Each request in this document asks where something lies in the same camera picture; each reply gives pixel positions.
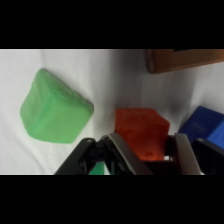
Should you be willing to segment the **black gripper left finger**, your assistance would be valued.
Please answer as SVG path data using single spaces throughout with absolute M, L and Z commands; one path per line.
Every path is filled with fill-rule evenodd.
M 81 140 L 55 174 L 88 175 L 99 163 L 104 163 L 111 175 L 152 175 L 117 133 L 105 135 L 99 141 Z

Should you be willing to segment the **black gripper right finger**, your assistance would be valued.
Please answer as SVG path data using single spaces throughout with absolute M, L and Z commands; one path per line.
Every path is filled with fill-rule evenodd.
M 224 149 L 202 138 L 190 143 L 181 133 L 174 135 L 174 141 L 183 175 L 224 175 Z

